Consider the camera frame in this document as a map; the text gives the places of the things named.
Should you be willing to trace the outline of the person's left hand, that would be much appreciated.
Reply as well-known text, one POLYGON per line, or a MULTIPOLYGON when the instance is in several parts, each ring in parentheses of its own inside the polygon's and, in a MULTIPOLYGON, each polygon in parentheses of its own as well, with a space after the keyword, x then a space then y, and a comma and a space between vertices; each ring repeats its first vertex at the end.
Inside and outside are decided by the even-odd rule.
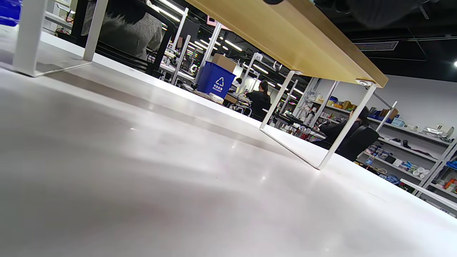
POLYGON ((289 0, 288 5, 309 21, 316 23, 324 18, 318 8, 350 14, 368 28, 390 25, 413 10, 422 7, 427 0, 289 0))

